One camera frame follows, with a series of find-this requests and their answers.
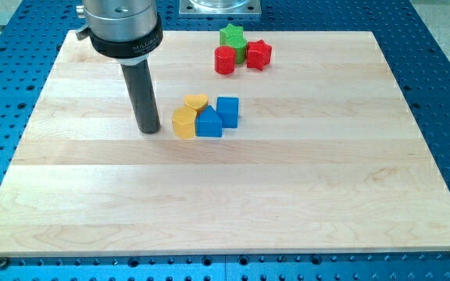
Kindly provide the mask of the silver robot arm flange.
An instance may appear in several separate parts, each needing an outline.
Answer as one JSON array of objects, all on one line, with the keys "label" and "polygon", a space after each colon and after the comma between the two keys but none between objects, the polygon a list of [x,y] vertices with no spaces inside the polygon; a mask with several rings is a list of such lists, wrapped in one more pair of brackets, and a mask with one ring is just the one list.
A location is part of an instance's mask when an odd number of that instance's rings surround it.
[{"label": "silver robot arm flange", "polygon": [[77,16],[85,24],[77,39],[124,66],[145,61],[163,40],[162,19],[154,0],[82,0]]}]

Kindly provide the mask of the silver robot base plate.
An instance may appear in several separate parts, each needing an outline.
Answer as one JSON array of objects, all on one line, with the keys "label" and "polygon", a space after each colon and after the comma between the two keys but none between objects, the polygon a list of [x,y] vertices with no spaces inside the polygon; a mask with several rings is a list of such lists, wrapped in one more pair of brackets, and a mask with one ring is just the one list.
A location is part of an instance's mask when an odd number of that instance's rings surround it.
[{"label": "silver robot base plate", "polygon": [[178,13],[183,18],[259,18],[260,0],[180,0]]}]

